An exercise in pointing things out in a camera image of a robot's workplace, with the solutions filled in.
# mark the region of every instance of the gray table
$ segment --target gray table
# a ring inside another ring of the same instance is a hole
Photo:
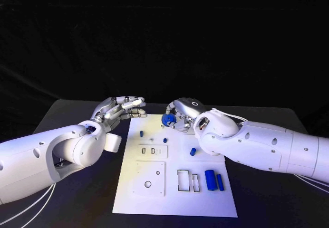
[[[89,119],[98,102],[57,100],[34,133]],[[285,108],[214,106],[251,121],[275,124],[301,133],[305,129]],[[150,114],[161,114],[165,104],[147,104]],[[226,169],[238,218],[112,214],[129,120],[112,133],[122,137],[118,153],[103,152],[95,165],[67,176],[56,185],[46,208],[28,227],[318,227],[329,224],[329,195],[292,175],[259,171],[226,159]],[[20,212],[44,190],[0,206],[0,221]],[[2,227],[20,227],[41,207],[37,204]]]

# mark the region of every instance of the white paper sheet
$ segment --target white paper sheet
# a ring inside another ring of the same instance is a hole
[[[141,160],[137,156],[141,144],[167,145],[167,158]],[[193,157],[189,155],[191,147],[196,148]],[[132,193],[137,161],[164,162],[164,194],[155,197]],[[131,119],[112,213],[236,217],[223,161],[222,155],[210,156],[200,150],[193,135],[167,127],[161,128],[161,115],[150,114],[147,118]],[[177,170],[189,170],[189,192],[177,190]],[[225,191],[207,191],[204,170],[213,170],[220,174]],[[197,174],[200,192],[191,190],[191,174]]]

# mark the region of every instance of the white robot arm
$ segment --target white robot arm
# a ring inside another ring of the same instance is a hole
[[[170,114],[173,108],[180,118],[177,122]],[[206,111],[201,103],[190,98],[168,104],[163,124],[178,131],[187,131],[191,126],[207,154],[222,154],[255,169],[300,174],[329,182],[329,139],[246,121],[214,108]]]
[[[142,97],[108,98],[90,120],[0,144],[0,204],[21,199],[90,166],[102,151],[116,152],[121,137],[106,133],[119,120],[145,117]],[[60,158],[54,164],[53,156]]]

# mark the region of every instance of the dark backdrop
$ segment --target dark backdrop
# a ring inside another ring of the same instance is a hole
[[[0,5],[0,134],[30,134],[56,99],[291,108],[327,126],[327,2]]]

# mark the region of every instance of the blue object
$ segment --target blue object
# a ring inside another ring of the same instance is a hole
[[[216,177],[213,170],[204,171],[204,180],[206,180],[206,187],[209,191],[214,191],[217,189]]]
[[[168,122],[174,122],[176,123],[174,115],[171,113],[170,114],[163,114],[161,122],[163,122],[163,125],[168,127],[168,125],[167,125]]]
[[[194,152],[196,152],[196,149],[194,149],[194,148],[191,148],[191,150],[190,150],[190,156],[193,156],[193,155],[194,155]]]
[[[219,186],[219,190],[223,191],[223,185],[222,185],[220,174],[217,174],[216,177],[217,177],[217,186]]]

